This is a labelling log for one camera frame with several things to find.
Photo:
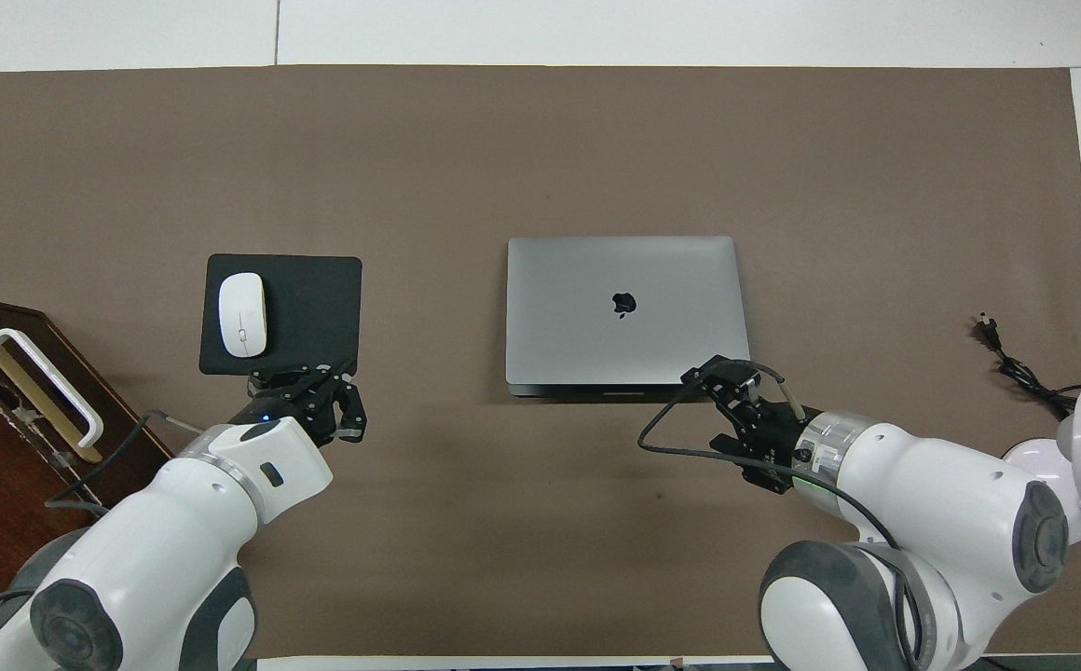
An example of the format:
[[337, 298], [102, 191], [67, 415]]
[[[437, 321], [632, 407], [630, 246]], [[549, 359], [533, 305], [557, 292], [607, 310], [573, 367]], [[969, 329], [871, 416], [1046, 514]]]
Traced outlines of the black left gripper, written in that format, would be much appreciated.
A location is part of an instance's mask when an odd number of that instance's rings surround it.
[[231, 424], [293, 418], [317, 446], [335, 438], [357, 445], [365, 437], [368, 419], [352, 381], [349, 371], [323, 363], [252, 370], [246, 386], [250, 401], [231, 417]]

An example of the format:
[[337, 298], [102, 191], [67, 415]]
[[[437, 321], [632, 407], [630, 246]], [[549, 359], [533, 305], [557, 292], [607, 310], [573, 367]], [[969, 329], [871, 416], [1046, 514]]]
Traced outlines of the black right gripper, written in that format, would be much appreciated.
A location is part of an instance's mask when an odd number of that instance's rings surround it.
[[798, 439], [809, 421], [820, 416], [820, 410], [804, 406], [803, 418], [797, 418], [787, 401], [761, 398], [760, 380], [761, 370], [753, 362], [723, 355], [713, 355], [680, 377], [682, 386], [725, 404], [733, 435], [716, 434], [708, 447], [732, 458], [745, 477], [762, 473], [752, 462], [791, 467]]

